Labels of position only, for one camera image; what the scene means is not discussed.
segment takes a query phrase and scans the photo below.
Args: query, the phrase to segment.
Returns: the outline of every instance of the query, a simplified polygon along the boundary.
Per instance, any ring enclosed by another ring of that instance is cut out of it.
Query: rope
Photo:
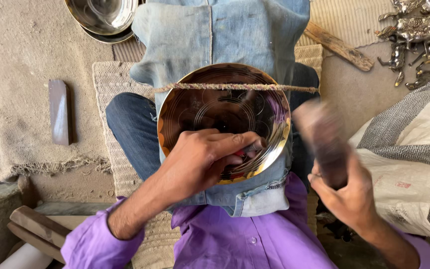
[[[275,84],[208,84],[208,83],[170,83],[162,88],[155,89],[155,92],[165,92],[171,89],[244,89],[244,90],[286,90],[286,91],[307,91],[318,92],[314,87],[298,87]]]

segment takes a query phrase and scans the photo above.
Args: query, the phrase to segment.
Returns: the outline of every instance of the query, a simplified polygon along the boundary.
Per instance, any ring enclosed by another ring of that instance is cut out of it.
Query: wooden handle
[[[369,71],[374,65],[374,61],[366,57],[357,49],[346,45],[343,40],[331,35],[325,29],[309,21],[304,34],[317,43],[320,43],[329,51],[338,54],[341,58],[362,71]]]
[[[61,255],[61,249],[56,247],[55,245],[47,242],[46,240],[40,238],[39,236],[31,233],[27,229],[15,224],[14,222],[8,223],[9,230],[12,231],[14,235],[32,245],[33,247],[39,249],[39,251],[45,253],[46,255],[62,262],[65,264],[64,258]]]
[[[66,236],[71,232],[61,224],[24,205],[15,209],[9,219],[59,248],[62,248]]]

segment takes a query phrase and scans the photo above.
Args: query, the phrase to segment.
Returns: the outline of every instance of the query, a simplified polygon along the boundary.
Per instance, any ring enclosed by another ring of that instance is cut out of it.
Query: dusty floor
[[[360,50],[373,59],[380,56],[388,60],[390,57],[388,43]],[[414,58],[409,55],[408,62]],[[394,87],[397,74],[380,66],[377,61],[369,72],[359,71],[338,57],[325,58],[322,67],[322,97],[341,114],[347,137],[351,137],[365,122],[409,92],[404,86]],[[413,82],[414,70],[407,67],[405,72],[405,82]],[[85,175],[90,169],[84,167],[52,178],[31,176],[30,181],[39,199],[46,202],[113,202],[112,176],[95,171]],[[345,243],[335,240],[321,226],[318,226],[317,233],[328,255],[339,268],[385,268],[383,261],[361,238],[354,237],[352,242]]]

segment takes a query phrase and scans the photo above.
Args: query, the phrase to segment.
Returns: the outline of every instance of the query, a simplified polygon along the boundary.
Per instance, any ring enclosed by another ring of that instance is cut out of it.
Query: metal plate
[[[102,35],[119,34],[132,24],[138,0],[64,0],[82,27]]]
[[[129,40],[134,36],[134,32],[132,31],[132,29],[130,27],[128,27],[127,29],[125,29],[124,31],[118,33],[118,34],[111,34],[111,35],[102,35],[102,34],[94,34],[93,32],[87,30],[86,28],[82,27],[82,30],[84,30],[84,32],[89,35],[90,37],[92,37],[93,39],[102,42],[102,43],[106,43],[106,44],[117,44],[117,43],[121,43],[124,42],[125,40]]]
[[[263,71],[242,64],[215,64],[195,70],[181,83],[276,84]],[[254,131],[268,146],[254,158],[230,166],[218,184],[249,179],[268,168],[281,154],[290,132],[290,107],[282,91],[171,89],[162,104],[157,131],[168,156],[183,131],[217,128],[222,133]]]

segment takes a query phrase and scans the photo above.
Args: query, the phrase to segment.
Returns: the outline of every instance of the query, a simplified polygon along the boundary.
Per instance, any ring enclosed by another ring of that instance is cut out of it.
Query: frayed fabric edge
[[[75,155],[66,161],[61,162],[43,162],[43,163],[30,163],[30,164],[19,164],[12,165],[9,168],[9,173],[3,175],[0,181],[6,181],[14,176],[23,175],[43,175],[51,177],[56,173],[65,173],[68,170],[76,169],[82,166],[95,165],[96,167],[91,171],[97,171],[105,174],[112,174],[111,163],[108,158],[95,157],[88,158],[83,155]]]

